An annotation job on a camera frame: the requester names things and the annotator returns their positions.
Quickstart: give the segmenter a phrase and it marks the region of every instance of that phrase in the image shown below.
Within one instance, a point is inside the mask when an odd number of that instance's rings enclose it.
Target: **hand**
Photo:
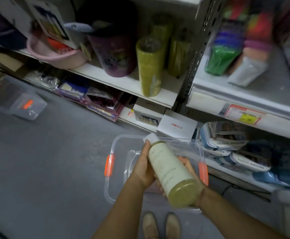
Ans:
[[[138,158],[130,176],[131,179],[140,182],[144,190],[150,187],[150,185],[155,181],[154,170],[147,159],[149,148],[150,143],[146,140],[141,155]]]
[[[199,193],[198,193],[198,196],[197,196],[197,200],[196,202],[194,203],[194,206],[198,207],[199,208],[199,205],[200,205],[200,202],[201,202],[201,198],[202,198],[202,195],[203,195],[203,190],[205,188],[207,188],[207,186],[203,183],[203,181],[197,176],[197,174],[195,173],[195,170],[193,169],[190,161],[188,158],[186,157],[182,157],[182,156],[177,156],[179,161],[182,162],[183,165],[185,165],[185,167],[188,169],[188,171],[191,173],[191,175],[195,178],[195,180],[197,181],[197,186],[198,186],[198,190],[199,190]],[[166,197],[166,193],[164,192],[161,184],[159,183],[159,180],[156,179],[156,185],[157,187],[159,188],[160,192],[163,193],[163,196]]]

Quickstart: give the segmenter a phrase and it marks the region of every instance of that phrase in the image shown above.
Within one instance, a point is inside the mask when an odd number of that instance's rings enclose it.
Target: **pink plastic basin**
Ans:
[[[58,54],[48,44],[43,32],[34,32],[27,41],[28,52],[36,59],[45,61],[60,69],[73,69],[87,61],[82,50],[76,49]]]

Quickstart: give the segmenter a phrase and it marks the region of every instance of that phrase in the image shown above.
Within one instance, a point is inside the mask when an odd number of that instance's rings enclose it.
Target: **bottle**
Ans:
[[[150,142],[148,159],[171,206],[182,208],[193,204],[198,196],[198,185],[188,169],[156,134],[151,133],[143,140]]]

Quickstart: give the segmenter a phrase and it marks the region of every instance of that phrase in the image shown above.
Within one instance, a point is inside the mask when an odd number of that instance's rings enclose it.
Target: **gray floor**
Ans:
[[[111,205],[105,200],[104,167],[113,139],[147,134],[40,90],[48,102],[35,121],[0,113],[0,231],[10,239],[89,239]],[[210,178],[222,192],[227,183]],[[225,197],[261,221],[279,228],[278,207],[244,191]],[[145,205],[164,235],[169,209]],[[203,215],[176,212],[183,238],[222,238]]]

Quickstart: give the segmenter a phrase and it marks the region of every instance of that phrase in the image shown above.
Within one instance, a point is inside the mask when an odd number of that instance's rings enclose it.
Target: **shoe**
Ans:
[[[143,217],[143,234],[145,239],[158,238],[156,220],[151,212],[147,212]]]
[[[180,239],[180,223],[174,213],[169,213],[167,215],[166,239]]]

